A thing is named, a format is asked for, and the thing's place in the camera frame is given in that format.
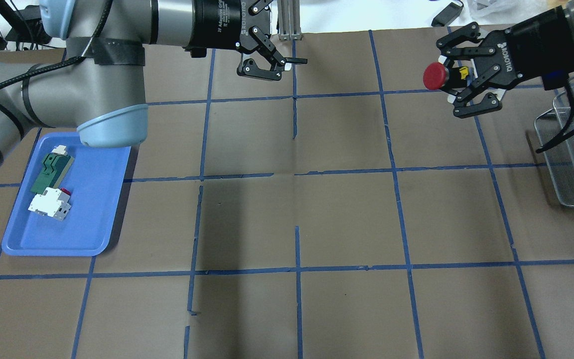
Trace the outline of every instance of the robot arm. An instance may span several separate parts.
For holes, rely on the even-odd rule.
[[[467,41],[479,45],[457,47]],[[440,58],[424,72],[425,86],[447,92],[458,118],[499,111],[506,90],[526,80],[541,77],[546,90],[567,84],[574,72],[574,0],[505,30],[485,33],[472,22],[435,44]]]
[[[269,40],[272,1],[40,0],[46,32],[66,40],[70,59],[0,63],[0,166],[34,127],[76,127],[93,147],[143,142],[144,43],[181,46],[192,57],[236,50],[239,75],[280,80],[291,64],[307,61],[284,57]],[[250,58],[255,52],[269,69]]]

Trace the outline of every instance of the light blue joint cap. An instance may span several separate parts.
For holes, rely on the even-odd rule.
[[[66,39],[76,2],[77,0],[39,0],[41,20],[46,34]]]
[[[90,147],[127,147],[147,137],[147,105],[125,107],[77,127],[81,143]]]

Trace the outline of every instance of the plastic bag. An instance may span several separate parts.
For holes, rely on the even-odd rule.
[[[488,14],[506,11],[517,6],[519,0],[467,0],[471,18],[481,18]]]

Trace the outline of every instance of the gripper logo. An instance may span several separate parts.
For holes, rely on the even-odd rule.
[[[513,62],[511,61],[511,58],[508,56],[508,49],[506,48],[506,43],[499,43],[497,44],[497,47],[499,47],[502,50],[502,57],[504,57],[504,64],[506,64],[506,72],[513,71]]]
[[[241,35],[248,35],[247,34],[247,14],[245,14],[247,11],[247,4],[245,3],[245,1],[241,2],[241,7],[243,8],[243,11],[241,12]]]

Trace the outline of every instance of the red emergency stop button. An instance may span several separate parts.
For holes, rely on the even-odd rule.
[[[443,64],[432,63],[424,70],[424,86],[430,90],[442,88],[448,80],[448,71]]]

